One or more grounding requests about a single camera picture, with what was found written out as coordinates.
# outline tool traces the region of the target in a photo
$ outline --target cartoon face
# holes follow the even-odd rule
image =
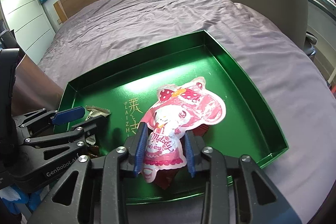
[[[190,114],[179,105],[166,105],[157,109],[154,113],[155,124],[159,128],[166,124],[176,124],[176,128],[187,123],[190,120]]]

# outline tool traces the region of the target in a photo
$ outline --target wrinkled fabric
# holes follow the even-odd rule
[[[258,12],[229,0],[99,0],[63,24],[39,66],[65,88],[118,56],[204,29],[247,72],[275,114],[290,149],[265,171],[307,223],[336,180],[336,100],[310,59]],[[192,212],[201,212],[201,199],[180,204],[185,215],[181,209],[161,222],[200,222],[200,213]],[[156,206],[155,213],[174,206]],[[149,213],[131,215],[130,223],[152,223],[142,219],[151,215],[150,205],[144,208]]]

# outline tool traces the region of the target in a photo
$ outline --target wrapped candy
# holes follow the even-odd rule
[[[180,138],[187,130],[219,123],[226,114],[224,101],[205,88],[204,77],[182,86],[161,86],[157,89],[157,97],[158,101],[141,120],[153,130],[142,168],[146,182],[153,182],[159,170],[186,165]]]

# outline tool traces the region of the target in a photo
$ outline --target candy package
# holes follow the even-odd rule
[[[226,114],[224,101],[205,88],[204,77],[182,86],[163,85],[157,89],[157,98],[141,120],[153,130],[142,168],[146,182],[153,182],[159,170],[186,165],[180,138],[187,130],[217,124]]]

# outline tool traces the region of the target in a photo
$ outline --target tray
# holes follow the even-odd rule
[[[182,85],[197,76],[226,104],[224,120],[204,135],[221,153],[251,155],[265,167],[288,149],[283,133],[253,82],[231,55],[206,31],[159,42],[105,63],[68,83],[59,110],[93,105],[111,110],[106,132],[96,136],[100,153],[122,145],[157,101],[156,88]],[[81,122],[77,120],[68,127]],[[66,128],[56,128],[55,132]],[[167,190],[139,175],[125,179],[128,204],[163,202],[201,195],[205,178],[191,178],[182,168]]]

